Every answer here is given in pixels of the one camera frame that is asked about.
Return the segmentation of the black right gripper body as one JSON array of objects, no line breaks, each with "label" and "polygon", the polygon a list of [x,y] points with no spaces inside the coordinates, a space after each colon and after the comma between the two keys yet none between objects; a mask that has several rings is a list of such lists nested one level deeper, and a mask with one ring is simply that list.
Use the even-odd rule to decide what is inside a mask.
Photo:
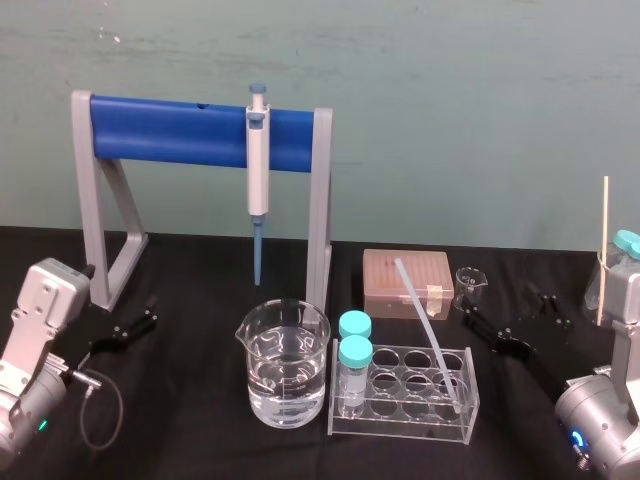
[{"label": "black right gripper body", "polygon": [[569,343],[570,328],[538,326],[532,334],[532,375],[541,385],[566,385],[594,374],[591,361]]}]

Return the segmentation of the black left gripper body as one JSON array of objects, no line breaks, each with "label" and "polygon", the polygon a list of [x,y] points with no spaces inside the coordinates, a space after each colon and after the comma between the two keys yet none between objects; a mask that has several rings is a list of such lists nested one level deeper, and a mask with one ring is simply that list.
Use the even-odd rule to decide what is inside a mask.
[{"label": "black left gripper body", "polygon": [[77,369],[100,337],[100,325],[74,323],[56,337],[52,353],[63,359],[71,369]]}]

